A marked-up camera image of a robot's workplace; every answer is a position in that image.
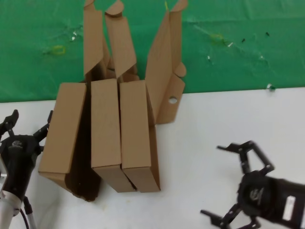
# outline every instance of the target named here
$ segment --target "white surface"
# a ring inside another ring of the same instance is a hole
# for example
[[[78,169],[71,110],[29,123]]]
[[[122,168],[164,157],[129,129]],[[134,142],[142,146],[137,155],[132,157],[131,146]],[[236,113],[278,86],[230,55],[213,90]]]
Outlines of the white surface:
[[[27,191],[39,229],[215,229],[201,215],[223,215],[236,201],[242,173],[235,154],[216,149],[254,140],[274,163],[273,177],[305,183],[305,88],[185,94],[176,121],[157,126],[161,192],[116,193],[93,203],[33,172]],[[0,104],[0,120],[18,109],[18,134],[46,123],[54,102]],[[253,169],[261,163],[250,156]],[[260,220],[263,228],[282,228]],[[238,216],[233,228],[249,222]],[[12,229],[23,229],[21,216]]]

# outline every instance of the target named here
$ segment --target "box lid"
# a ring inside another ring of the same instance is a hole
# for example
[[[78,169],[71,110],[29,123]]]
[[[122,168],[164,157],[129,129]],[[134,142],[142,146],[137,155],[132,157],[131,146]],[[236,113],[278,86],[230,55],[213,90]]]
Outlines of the box lid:
[[[69,173],[86,96],[84,83],[62,83],[39,172]]]
[[[102,11],[96,10],[94,0],[84,5],[84,75],[103,60],[110,61],[110,53],[103,33]]]
[[[117,0],[105,12],[105,21],[117,78],[137,63],[128,21],[126,17],[122,16],[123,10],[123,3]]]
[[[120,84],[122,168],[150,167],[145,81]]]
[[[121,163],[117,80],[94,81],[91,83],[91,167]]]

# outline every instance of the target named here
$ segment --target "cardboard box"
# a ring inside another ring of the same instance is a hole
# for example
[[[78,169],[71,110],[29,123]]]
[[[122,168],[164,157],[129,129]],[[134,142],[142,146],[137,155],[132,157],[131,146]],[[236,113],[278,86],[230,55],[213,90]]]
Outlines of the cardboard box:
[[[91,169],[90,94],[84,83],[62,83],[39,174],[73,195],[93,201],[101,178]]]
[[[149,121],[145,81],[121,83],[120,94],[123,171],[138,191],[160,191],[156,132]]]
[[[148,54],[145,81],[156,124],[175,120],[185,87],[180,79],[186,75],[181,61],[181,12],[187,4],[187,0],[179,0],[165,13]]]
[[[121,169],[121,132],[116,79],[91,83],[91,167],[117,192],[134,187]]]

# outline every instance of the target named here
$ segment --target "green cloth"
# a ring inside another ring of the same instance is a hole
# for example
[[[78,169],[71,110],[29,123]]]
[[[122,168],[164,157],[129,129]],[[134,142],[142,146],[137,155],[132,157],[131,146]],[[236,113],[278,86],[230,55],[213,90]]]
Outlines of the green cloth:
[[[165,3],[123,2],[143,79]],[[61,82],[83,79],[82,19],[82,0],[0,1],[0,102],[55,99]],[[303,0],[189,0],[184,92],[305,86],[304,26]]]

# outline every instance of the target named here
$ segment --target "cardboard flap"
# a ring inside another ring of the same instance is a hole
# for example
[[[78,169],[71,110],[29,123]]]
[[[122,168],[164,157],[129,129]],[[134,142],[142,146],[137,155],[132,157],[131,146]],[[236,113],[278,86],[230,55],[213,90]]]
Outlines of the cardboard flap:
[[[172,74],[164,95],[157,124],[170,123],[175,120],[184,87],[185,83],[178,76]]]
[[[172,72],[170,20],[166,12],[149,50],[145,73],[155,122]]]
[[[124,10],[124,4],[117,0],[113,5],[111,5],[105,12],[105,14],[112,16],[112,17],[120,17]]]
[[[182,20],[181,12],[170,12],[171,52],[173,72],[181,63]]]
[[[85,97],[84,83],[61,84],[39,166],[40,172],[69,173]]]
[[[86,10],[95,10],[94,0],[86,0],[84,4],[84,9]]]
[[[117,80],[94,81],[91,83],[91,167],[121,163]]]
[[[177,3],[172,8],[171,12],[183,11],[188,5],[188,0],[178,0]]]
[[[110,17],[105,21],[112,50],[114,70],[119,78],[137,63],[136,54],[126,17]]]
[[[84,74],[104,58],[102,12],[87,9],[84,8]]]
[[[185,65],[182,62],[180,62],[180,64],[178,65],[178,67],[176,68],[174,73],[178,77],[185,77],[185,75],[186,75],[186,67],[185,67]]]

